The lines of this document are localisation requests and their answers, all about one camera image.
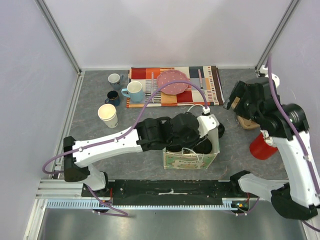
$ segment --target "gray floor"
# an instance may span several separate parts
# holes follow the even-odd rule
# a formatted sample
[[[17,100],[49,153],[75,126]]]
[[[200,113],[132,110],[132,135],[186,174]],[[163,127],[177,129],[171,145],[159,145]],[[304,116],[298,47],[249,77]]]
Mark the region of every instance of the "gray floor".
[[[235,83],[255,78],[253,69],[221,69],[220,78],[225,99],[228,98]],[[98,108],[104,104],[107,92],[111,90],[108,75],[118,73],[125,75],[124,84],[128,80],[128,71],[86,71],[81,87],[78,103],[73,117],[70,135],[76,140],[90,140],[114,134],[130,127],[141,108],[126,108],[126,99],[121,96],[121,104],[116,108],[119,125],[108,128],[98,117]],[[142,116],[158,118],[174,117],[185,112],[189,107],[149,107]],[[231,110],[222,106],[211,106],[211,112],[224,124],[225,134],[220,139],[220,153],[206,170],[164,170],[161,151],[148,151],[136,154],[123,154],[110,157],[94,165],[108,173],[110,179],[222,179],[239,171],[248,170],[266,179],[287,179],[280,154],[270,159],[257,160],[249,152],[249,145],[259,134],[259,130],[244,130]],[[192,113],[200,115],[201,109],[194,107]]]
[[[259,202],[248,216],[214,210],[128,210],[110,217],[90,210],[47,209],[38,240],[306,240],[300,221]]]

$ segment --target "wall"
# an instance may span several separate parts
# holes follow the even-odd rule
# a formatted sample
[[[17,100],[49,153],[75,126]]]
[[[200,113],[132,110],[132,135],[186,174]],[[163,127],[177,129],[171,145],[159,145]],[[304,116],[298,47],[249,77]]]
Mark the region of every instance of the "wall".
[[[281,102],[297,103],[305,111],[311,149],[320,170],[320,2],[304,0],[280,36],[272,53],[272,71],[280,78]]]
[[[290,0],[45,2],[87,69],[253,67]]]
[[[0,3],[1,239],[23,238],[77,74],[33,0]]]

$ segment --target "mug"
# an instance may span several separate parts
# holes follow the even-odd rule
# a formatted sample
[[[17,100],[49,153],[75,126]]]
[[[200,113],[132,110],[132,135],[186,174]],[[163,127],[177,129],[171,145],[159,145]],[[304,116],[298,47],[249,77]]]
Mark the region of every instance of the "mug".
[[[107,99],[104,100],[105,104],[112,104],[115,107],[120,105],[120,96],[116,91],[108,92],[106,97],[107,97]]]
[[[142,84],[139,81],[132,81],[126,88],[121,90],[123,96],[130,98],[133,103],[141,103],[144,99]]]
[[[116,74],[116,73],[113,73],[113,74],[110,74],[108,76],[108,81],[111,85],[111,87],[114,89],[114,90],[120,90],[121,89],[121,79],[120,79],[120,76],[119,74]]]
[[[109,128],[113,129],[118,125],[117,110],[115,106],[111,104],[104,104],[98,109],[99,118]]]

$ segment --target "red can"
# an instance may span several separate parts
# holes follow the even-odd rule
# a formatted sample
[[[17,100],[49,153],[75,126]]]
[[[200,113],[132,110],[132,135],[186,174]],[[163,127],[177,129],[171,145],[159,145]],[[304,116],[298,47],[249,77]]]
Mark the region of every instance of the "red can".
[[[250,144],[250,152],[252,156],[259,160],[266,160],[270,158],[276,151],[278,151],[278,148],[268,145],[265,142],[262,133],[260,133]]]

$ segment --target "polka dot plate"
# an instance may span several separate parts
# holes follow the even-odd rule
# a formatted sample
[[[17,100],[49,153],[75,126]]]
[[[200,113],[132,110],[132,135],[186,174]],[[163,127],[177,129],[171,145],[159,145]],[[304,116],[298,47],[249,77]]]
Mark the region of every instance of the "polka dot plate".
[[[162,72],[157,78],[156,83],[158,88],[162,87],[167,83],[172,83],[176,81],[186,81],[189,82],[189,79],[186,74],[179,70],[168,70]],[[161,92],[167,95],[177,95],[183,93],[188,88],[186,83],[173,83],[164,87]]]

